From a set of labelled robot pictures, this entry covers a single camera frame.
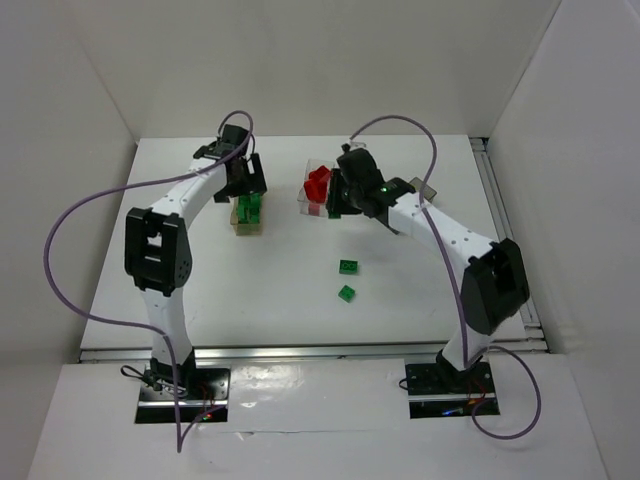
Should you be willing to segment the dark smoked plastic container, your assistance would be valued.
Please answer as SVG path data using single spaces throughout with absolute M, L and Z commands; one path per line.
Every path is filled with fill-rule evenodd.
M 429 186 L 428 184 L 424 184 L 424 181 L 421 178 L 414 177 L 409 181 L 409 184 L 417 192 L 420 192 L 421 189 L 424 189 L 424 199 L 429 203 L 432 203 L 434 198 L 437 195 L 437 191 L 433 189 L 431 186 Z

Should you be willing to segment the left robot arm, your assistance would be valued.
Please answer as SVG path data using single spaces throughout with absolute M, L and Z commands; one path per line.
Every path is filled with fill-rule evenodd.
M 224 126 L 194 153 L 185 179 L 149 207 L 134 207 L 126 215 L 125 271 L 142 292 L 149 324 L 163 332 L 152 346 L 155 381 L 187 389 L 195 375 L 183 302 L 194 266 L 188 230 L 209 201 L 266 192 L 260 157 L 247 152 L 251 137 L 243 127 Z

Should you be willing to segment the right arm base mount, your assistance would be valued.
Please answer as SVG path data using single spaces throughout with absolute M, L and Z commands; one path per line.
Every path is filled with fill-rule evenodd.
M 398 387 L 408 396 L 411 419 L 497 416 L 500 408 L 488 362 L 477 363 L 468 374 L 446 380 L 436 362 L 406 364 Z

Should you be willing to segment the green lego with holes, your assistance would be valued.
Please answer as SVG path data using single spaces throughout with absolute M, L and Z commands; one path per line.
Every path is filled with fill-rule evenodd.
M 262 207 L 262 195 L 252 194 L 249 196 L 248 209 L 251 215 L 258 215 Z
M 359 272 L 359 263 L 356 260 L 341 259 L 339 261 L 339 273 L 342 275 L 356 275 Z

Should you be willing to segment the red small lego brick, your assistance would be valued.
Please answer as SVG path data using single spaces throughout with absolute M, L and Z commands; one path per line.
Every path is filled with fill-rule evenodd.
M 310 203 L 308 205 L 308 214 L 311 216 L 321 216 L 322 215 L 322 204 Z

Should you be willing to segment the wooden box container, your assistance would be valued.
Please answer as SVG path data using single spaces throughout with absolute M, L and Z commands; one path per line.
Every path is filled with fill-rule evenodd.
M 257 236 L 262 233 L 262 198 L 260 193 L 252 193 L 234 199 L 230 224 L 237 236 Z

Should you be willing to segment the clear plastic container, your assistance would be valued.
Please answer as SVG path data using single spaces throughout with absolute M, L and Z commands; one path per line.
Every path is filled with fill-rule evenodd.
M 334 162 L 310 159 L 306 164 L 304 179 L 297 202 L 299 212 L 312 217 L 327 217 L 326 203 Z

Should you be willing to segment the green lego with holes bottom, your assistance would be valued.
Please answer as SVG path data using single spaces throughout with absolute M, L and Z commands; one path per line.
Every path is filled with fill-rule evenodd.
M 262 207 L 262 195 L 252 194 L 249 196 L 248 209 L 251 215 L 258 215 Z

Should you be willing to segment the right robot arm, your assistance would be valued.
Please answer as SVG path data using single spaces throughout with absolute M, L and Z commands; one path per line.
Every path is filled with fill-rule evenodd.
M 529 300 L 519 246 L 495 241 L 460 224 L 396 177 L 383 178 L 373 156 L 346 144 L 332 170 L 326 209 L 331 218 L 364 215 L 439 254 L 452 282 L 459 326 L 437 355 L 443 374 L 467 374 L 496 330 Z

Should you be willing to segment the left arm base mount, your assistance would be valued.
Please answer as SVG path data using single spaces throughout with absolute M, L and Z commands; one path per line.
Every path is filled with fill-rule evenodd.
M 120 373 L 141 383 L 136 424 L 174 422 L 174 389 L 170 381 L 154 379 L 149 369 L 141 372 L 129 365 L 123 365 Z M 178 387 L 181 422 L 225 423 L 229 415 L 230 380 L 228 368 L 197 369 L 189 386 Z

